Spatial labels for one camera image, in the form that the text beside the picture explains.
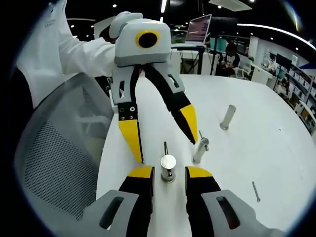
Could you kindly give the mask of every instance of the white lab coat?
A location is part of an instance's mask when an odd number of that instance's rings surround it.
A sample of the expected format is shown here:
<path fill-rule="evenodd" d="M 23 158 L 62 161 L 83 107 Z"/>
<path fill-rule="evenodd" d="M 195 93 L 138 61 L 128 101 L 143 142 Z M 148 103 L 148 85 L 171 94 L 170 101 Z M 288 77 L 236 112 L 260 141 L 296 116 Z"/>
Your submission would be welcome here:
<path fill-rule="evenodd" d="M 112 75 L 115 45 L 103 38 L 90 42 L 73 38 L 65 6 L 66 0 L 60 0 L 48 7 L 17 59 L 34 108 L 74 73 L 84 72 L 92 77 Z"/>

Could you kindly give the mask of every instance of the robot camera lens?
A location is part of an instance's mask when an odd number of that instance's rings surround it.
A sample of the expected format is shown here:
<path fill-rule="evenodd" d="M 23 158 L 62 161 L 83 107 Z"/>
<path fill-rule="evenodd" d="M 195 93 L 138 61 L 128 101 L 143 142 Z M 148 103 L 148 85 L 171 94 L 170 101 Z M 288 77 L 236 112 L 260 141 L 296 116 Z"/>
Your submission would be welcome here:
<path fill-rule="evenodd" d="M 145 33 L 138 39 L 139 46 L 142 48 L 153 47 L 157 41 L 158 38 L 154 33 Z"/>

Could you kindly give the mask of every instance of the ceiling light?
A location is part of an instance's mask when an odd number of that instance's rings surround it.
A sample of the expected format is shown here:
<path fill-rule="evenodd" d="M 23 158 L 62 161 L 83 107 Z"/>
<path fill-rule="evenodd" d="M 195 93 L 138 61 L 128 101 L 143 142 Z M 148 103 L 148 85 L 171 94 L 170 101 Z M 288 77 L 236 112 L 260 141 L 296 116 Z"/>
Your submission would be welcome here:
<path fill-rule="evenodd" d="M 260 27 L 260 28 L 266 28 L 266 29 L 270 29 L 270 30 L 274 30 L 274 31 L 279 31 L 279 32 L 282 32 L 284 34 L 287 34 L 289 36 L 292 36 L 302 42 L 304 42 L 305 44 L 308 44 L 309 47 L 312 47 L 313 50 L 316 50 L 315 46 L 312 45 L 310 42 L 308 42 L 307 40 L 293 34 L 293 33 L 290 33 L 288 31 L 285 31 L 285 30 L 281 30 L 281 29 L 278 29 L 278 28 L 274 28 L 274 27 L 271 27 L 271 26 L 263 26 L 263 25 L 255 25 L 255 24 L 237 24 L 238 26 L 252 26 L 252 27 Z"/>
<path fill-rule="evenodd" d="M 167 5 L 167 0 L 162 0 L 161 3 L 161 13 L 164 13 L 164 11 L 166 10 L 166 5 Z"/>

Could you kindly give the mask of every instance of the gray gripper base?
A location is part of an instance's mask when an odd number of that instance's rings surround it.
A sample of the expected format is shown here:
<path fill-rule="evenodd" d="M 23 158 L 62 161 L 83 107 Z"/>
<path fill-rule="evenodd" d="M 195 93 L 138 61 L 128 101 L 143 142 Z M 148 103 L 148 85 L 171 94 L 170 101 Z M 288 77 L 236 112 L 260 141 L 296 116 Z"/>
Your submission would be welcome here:
<path fill-rule="evenodd" d="M 283 237 L 284 233 L 277 229 L 269 229 L 256 219 L 256 213 L 251 206 L 238 198 L 229 190 L 201 194 L 209 211 L 215 237 Z M 231 230 L 225 214 L 218 202 L 226 198 L 235 211 L 240 225 Z"/>
<path fill-rule="evenodd" d="M 126 237 L 129 218 L 138 197 L 138 194 L 110 190 L 84 210 L 81 220 L 65 223 L 64 228 L 55 233 L 61 237 Z M 105 230 L 100 226 L 101 219 L 116 198 L 122 202 L 111 228 Z"/>

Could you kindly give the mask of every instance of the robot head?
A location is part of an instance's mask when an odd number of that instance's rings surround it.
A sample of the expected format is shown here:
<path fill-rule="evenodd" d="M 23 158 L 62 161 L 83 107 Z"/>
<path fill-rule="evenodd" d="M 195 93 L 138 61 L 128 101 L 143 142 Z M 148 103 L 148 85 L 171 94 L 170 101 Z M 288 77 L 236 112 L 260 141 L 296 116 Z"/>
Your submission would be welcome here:
<path fill-rule="evenodd" d="M 136 19 L 126 22 L 116 41 L 115 63 L 119 67 L 166 62 L 170 54 L 169 27 L 159 21 Z"/>

